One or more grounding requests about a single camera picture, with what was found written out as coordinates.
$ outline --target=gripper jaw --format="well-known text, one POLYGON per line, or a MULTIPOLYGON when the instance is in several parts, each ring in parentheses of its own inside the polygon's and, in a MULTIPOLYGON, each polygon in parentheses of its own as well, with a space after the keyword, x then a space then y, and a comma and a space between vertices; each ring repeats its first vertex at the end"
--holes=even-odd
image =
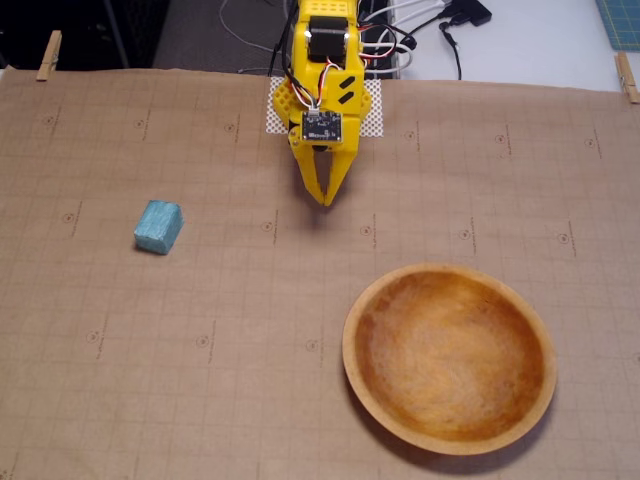
POLYGON ((289 144, 291 145, 293 156, 298 162, 305 188, 320 205, 330 206, 356 158, 357 145, 355 151, 343 148, 343 145, 329 147, 328 150, 332 153, 332 160, 329 170, 329 183, 325 193, 318 181, 315 151, 312 145, 301 141, 299 126, 292 128, 289 132, 289 144))

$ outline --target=white cable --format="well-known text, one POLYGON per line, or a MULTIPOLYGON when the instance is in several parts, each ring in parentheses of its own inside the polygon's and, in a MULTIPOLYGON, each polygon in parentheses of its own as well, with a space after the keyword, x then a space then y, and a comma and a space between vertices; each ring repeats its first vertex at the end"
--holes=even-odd
MULTIPOLYGON (((391 48, 394 46, 392 42, 380 42, 380 43, 363 43, 364 48, 391 48)), ((400 49, 403 52, 411 53, 411 49, 402 43, 395 44, 396 49, 400 49)))
POLYGON ((320 104, 322 103, 322 91, 324 90, 324 82, 327 80, 327 75, 329 75, 329 70, 335 68, 336 70, 342 70, 342 68, 340 68, 339 65, 336 65, 335 63, 331 62, 328 63, 326 67, 324 67, 324 71, 322 72, 322 81, 320 82, 320 88, 318 89, 318 96, 320 97, 320 99, 318 100, 318 107, 320 106, 320 104))
MULTIPOLYGON (((444 8, 445 4, 442 0, 437 0, 436 3, 434 3, 433 5, 429 5, 428 7, 424 7, 421 8, 419 10, 416 10, 415 12, 410 13, 409 15, 405 15, 404 17, 402 17, 399 20, 396 20, 395 22, 393 22, 391 25, 393 25, 394 27, 397 27, 398 25, 400 25, 401 23, 404 22, 408 22, 409 20, 419 17, 420 15, 422 15, 423 13, 427 13, 431 10, 435 10, 436 8, 444 8)), ((380 38, 378 38, 378 43, 382 42, 384 40, 385 35, 389 33, 389 30, 385 30, 384 32, 382 32, 380 34, 380 38)))
POLYGON ((404 70, 409 65, 411 65, 411 62, 413 62, 413 53, 411 53, 411 51, 407 51, 407 53, 409 54, 409 59, 407 60, 407 63, 398 65, 395 68, 387 68, 386 70, 367 70, 367 72, 378 75, 378 74, 385 74, 385 73, 396 73, 396 72, 399 72, 400 70, 404 70))
POLYGON ((397 5, 389 5, 388 7, 381 8, 380 10, 376 10, 375 12, 373 12, 371 15, 368 15, 367 17, 364 18, 363 22, 368 22, 373 17, 380 15, 381 13, 388 12, 389 10, 396 10, 402 7, 409 7, 411 5, 415 5, 416 3, 421 3, 421 2, 424 2, 424 0, 409 0, 408 2, 399 3, 397 5))
MULTIPOLYGON (((363 46, 364 48, 388 48, 388 47, 393 47, 393 43, 391 42, 364 43, 363 46)), ((367 72, 373 73, 373 74, 395 73, 395 72, 399 72, 400 70, 404 70, 409 65, 411 65, 411 62, 413 62, 413 52, 411 51, 411 49, 401 43, 398 43, 396 45, 396 49, 402 50, 404 53, 409 55, 409 59, 407 60, 406 63, 403 63, 402 65, 398 65, 395 68, 387 68, 385 70, 367 70, 367 72)))
POLYGON ((269 53, 273 53, 273 48, 267 48, 264 47, 262 45, 258 45, 257 43, 252 43, 249 42, 248 40, 245 40, 244 38, 242 38, 241 36, 239 36, 238 34, 236 34, 236 32, 234 32, 233 30, 231 30, 226 23, 224 23, 224 18, 222 16, 222 11, 224 10, 224 8, 227 6, 227 3, 229 3, 229 0, 222 0, 222 5, 220 5, 220 9, 218 10, 218 18, 220 19, 220 23, 222 24, 222 26, 224 27, 224 29, 229 32, 231 35, 234 36, 234 38, 236 38, 237 40, 241 41, 242 43, 244 43, 245 45, 249 45, 250 47, 254 47, 254 48, 258 48, 260 50, 263 50, 265 52, 269 52, 269 53))
MULTIPOLYGON (((397 27, 398 25, 400 25, 401 23, 407 22, 413 18, 419 17, 420 15, 422 15, 423 13, 429 12, 431 10, 435 10, 437 8, 444 8, 446 5, 442 0, 437 0, 435 3, 433 3, 432 5, 429 5, 427 7, 421 8, 419 10, 416 10, 415 12, 412 12, 408 15, 405 15, 404 17, 400 18, 399 20, 396 20, 395 22, 392 23, 392 25, 394 27, 397 27)), ((388 29, 385 29, 384 32, 382 32, 380 34, 380 37, 378 38, 378 42, 380 43, 384 40, 385 35, 389 33, 388 29)), ((409 57, 409 61, 407 62, 406 65, 400 65, 396 68, 389 68, 387 70, 375 70, 375 73, 372 71, 372 73, 374 74, 382 74, 382 73, 394 73, 394 72, 399 72, 400 70, 404 70, 405 68, 407 68, 409 65, 411 65, 411 62, 413 61, 413 56, 409 57)))
POLYGON ((300 101, 301 104, 303 104, 305 107, 307 107, 309 110, 311 110, 313 108, 313 102, 311 102, 311 105, 309 105, 307 102, 305 102, 302 97, 300 96, 300 92, 298 92, 298 89, 293 86, 293 93, 296 94, 296 97, 298 97, 298 100, 300 101))

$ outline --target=electrical wire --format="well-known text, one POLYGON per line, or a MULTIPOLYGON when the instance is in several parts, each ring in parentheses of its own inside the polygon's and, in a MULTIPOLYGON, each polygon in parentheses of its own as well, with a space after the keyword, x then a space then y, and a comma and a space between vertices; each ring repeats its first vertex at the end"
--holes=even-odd
MULTIPOLYGON (((404 17, 402 17, 402 18, 396 20, 395 22, 393 22, 390 26, 397 28, 398 25, 400 25, 400 24, 402 24, 404 22, 407 22, 409 20, 412 20, 412 19, 414 19, 416 17, 419 17, 420 15, 422 15, 422 14, 424 14, 426 12, 429 12, 431 10, 435 10, 437 8, 444 8, 444 7, 445 7, 444 1, 443 0, 437 0, 435 3, 433 3, 433 4, 431 4, 431 5, 427 6, 427 7, 418 9, 415 12, 412 12, 412 13, 409 13, 408 15, 405 15, 404 17)), ((386 35, 387 35, 387 31, 382 32, 382 34, 378 38, 377 43, 381 43, 384 40, 384 37, 386 35)), ((405 65, 399 65, 396 68, 390 68, 390 69, 372 70, 371 72, 374 73, 374 74, 395 73, 395 72, 399 72, 400 70, 404 70, 405 68, 407 68, 411 64, 411 62, 412 62, 412 57, 409 59, 408 63, 406 63, 405 65)), ((378 62, 375 61, 374 62, 374 66, 377 66, 377 65, 378 65, 378 62)))
POLYGON ((358 30, 360 31, 360 42, 363 43, 362 42, 362 32, 366 32, 367 30, 371 30, 372 28, 376 28, 376 27, 383 27, 387 31, 389 31, 391 33, 391 38, 393 39, 393 43, 389 45, 389 50, 387 50, 386 52, 384 52, 382 54, 361 53, 360 54, 361 58, 366 58, 366 59, 386 58, 386 57, 389 57, 390 55, 392 55, 396 51, 396 47, 398 45, 398 37, 395 34, 393 27, 391 27, 390 25, 387 25, 386 23, 384 23, 384 24, 369 24, 369 25, 363 25, 363 26, 359 27, 358 30))
POLYGON ((327 58, 327 65, 322 70, 320 74, 320 78, 318 79, 318 107, 322 103, 322 90, 324 90, 324 82, 327 79, 327 74, 329 70, 335 68, 336 70, 342 70, 339 65, 333 63, 329 58, 327 58))
MULTIPOLYGON (((416 17, 419 17, 420 15, 422 15, 423 13, 427 13, 431 10, 435 10, 436 8, 444 8, 444 2, 442 0, 437 0, 434 4, 429 5, 428 7, 424 7, 421 8, 419 10, 416 10, 415 12, 412 12, 408 15, 405 15, 404 17, 400 18, 399 20, 396 20, 395 22, 393 22, 391 24, 391 26, 393 27, 397 27, 398 25, 404 23, 404 22, 408 22, 409 20, 412 20, 416 17)), ((380 38, 378 38, 378 43, 382 42, 384 40, 385 35, 387 34, 387 32, 382 32, 382 35, 380 35, 380 38)))
POLYGON ((291 66, 288 63, 288 59, 287 59, 287 55, 286 55, 286 50, 287 50, 287 48, 289 46, 289 30, 290 30, 291 25, 293 23, 294 17, 298 13, 298 9, 299 9, 299 5, 298 5, 297 0, 291 0, 291 2, 289 3, 289 11, 288 11, 288 15, 287 15, 287 21, 286 21, 286 23, 284 25, 284 29, 282 30, 282 35, 280 37, 280 41, 276 44, 276 46, 272 50, 271 63, 269 65, 269 76, 271 76, 271 72, 273 70, 273 65, 275 63, 276 55, 278 54, 278 52, 280 52, 280 59, 282 61, 282 70, 284 71, 285 76, 289 79, 289 82, 291 83, 291 87, 293 88, 293 91, 294 91, 296 97, 298 98, 300 103, 302 103, 305 107, 309 108, 310 110, 317 110, 318 109, 318 102, 317 102, 316 98, 295 77, 295 75, 291 71, 291 66), (309 101, 309 103, 307 103, 302 98, 303 96, 306 97, 306 99, 309 101))
POLYGON ((381 13, 388 12, 390 10, 396 10, 396 9, 402 8, 402 7, 409 7, 411 5, 415 5, 416 3, 422 3, 422 2, 424 2, 424 0, 409 0, 408 2, 399 3, 397 5, 389 5, 388 7, 381 8, 380 10, 376 10, 371 15, 368 15, 367 17, 365 17, 363 21, 364 22, 368 22, 373 17, 375 17, 377 15, 380 15, 381 13))
MULTIPOLYGON (((264 72, 269 70, 269 67, 251 67, 251 68, 241 68, 236 73, 247 73, 247 72, 264 72)), ((277 72, 282 72, 279 68, 274 68, 277 72)))
POLYGON ((427 25, 431 25, 433 22, 440 20, 442 17, 440 16, 440 14, 436 15, 433 18, 430 18, 429 20, 427 20, 424 23, 421 23, 420 25, 418 25, 416 28, 414 28, 413 30, 411 30, 409 32, 410 35, 414 35, 416 33, 418 33, 418 31, 422 30, 424 27, 426 27, 427 25))
POLYGON ((460 55, 458 54, 458 44, 453 39, 453 36, 447 31, 451 26, 448 22, 442 22, 440 24, 440 31, 444 35, 444 39, 447 41, 451 48, 453 48, 453 54, 456 56, 456 65, 458 67, 458 80, 462 80, 462 66, 460 65, 460 55))
POLYGON ((265 52, 269 52, 272 53, 273 49, 272 48, 268 48, 265 47, 263 45, 259 45, 257 43, 253 43, 250 42, 248 40, 245 40, 244 38, 242 38, 240 35, 238 35, 236 32, 234 32, 233 30, 231 30, 231 28, 229 28, 229 26, 225 23, 224 21, 224 16, 222 14, 222 12, 224 11, 225 7, 227 6, 227 4, 229 3, 229 0, 222 0, 222 4, 220 5, 220 9, 218 10, 218 18, 220 19, 220 23, 222 24, 222 27, 229 33, 231 34, 236 40, 244 43, 245 45, 248 45, 250 47, 253 48, 257 48, 259 50, 263 50, 265 52))
MULTIPOLYGON (((390 43, 390 42, 364 43, 363 46, 364 46, 364 48, 384 48, 384 47, 393 46, 393 43, 390 43)), ((413 62, 413 53, 412 53, 411 49, 409 47, 407 47, 406 45, 403 45, 401 43, 397 44, 396 48, 398 50, 402 50, 403 53, 406 53, 408 55, 408 59, 407 59, 407 61, 405 63, 403 63, 402 65, 398 65, 397 67, 394 67, 394 68, 388 68, 388 69, 383 69, 383 70, 369 70, 369 69, 367 69, 367 72, 368 73, 375 73, 375 74, 396 73, 396 72, 399 72, 400 70, 404 70, 409 65, 411 65, 411 62, 413 62)))

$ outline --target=blue foam block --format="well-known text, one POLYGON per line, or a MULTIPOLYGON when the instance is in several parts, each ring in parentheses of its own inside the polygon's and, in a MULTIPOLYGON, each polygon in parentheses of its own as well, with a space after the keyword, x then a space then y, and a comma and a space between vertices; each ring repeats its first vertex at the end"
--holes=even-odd
POLYGON ((184 225, 180 205, 151 200, 133 235, 136 245, 150 252, 166 255, 184 225))

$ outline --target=black power adapter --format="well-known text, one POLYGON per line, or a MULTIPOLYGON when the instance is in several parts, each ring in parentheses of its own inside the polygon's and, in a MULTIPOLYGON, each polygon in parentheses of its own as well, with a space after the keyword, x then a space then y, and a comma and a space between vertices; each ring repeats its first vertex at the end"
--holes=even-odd
POLYGON ((478 0, 453 0, 451 4, 460 7, 460 13, 469 15, 469 21, 476 27, 491 20, 491 12, 478 0))

